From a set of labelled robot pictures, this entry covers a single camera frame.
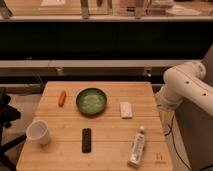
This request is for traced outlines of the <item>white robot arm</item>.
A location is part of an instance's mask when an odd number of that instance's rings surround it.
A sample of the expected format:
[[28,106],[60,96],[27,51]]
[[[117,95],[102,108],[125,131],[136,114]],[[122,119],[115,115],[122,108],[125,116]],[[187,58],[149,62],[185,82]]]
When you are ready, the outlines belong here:
[[195,103],[213,116],[213,87],[203,82],[206,68],[199,61],[189,61],[173,66],[164,72],[164,84],[155,94],[156,102],[163,108],[176,109],[183,98]]

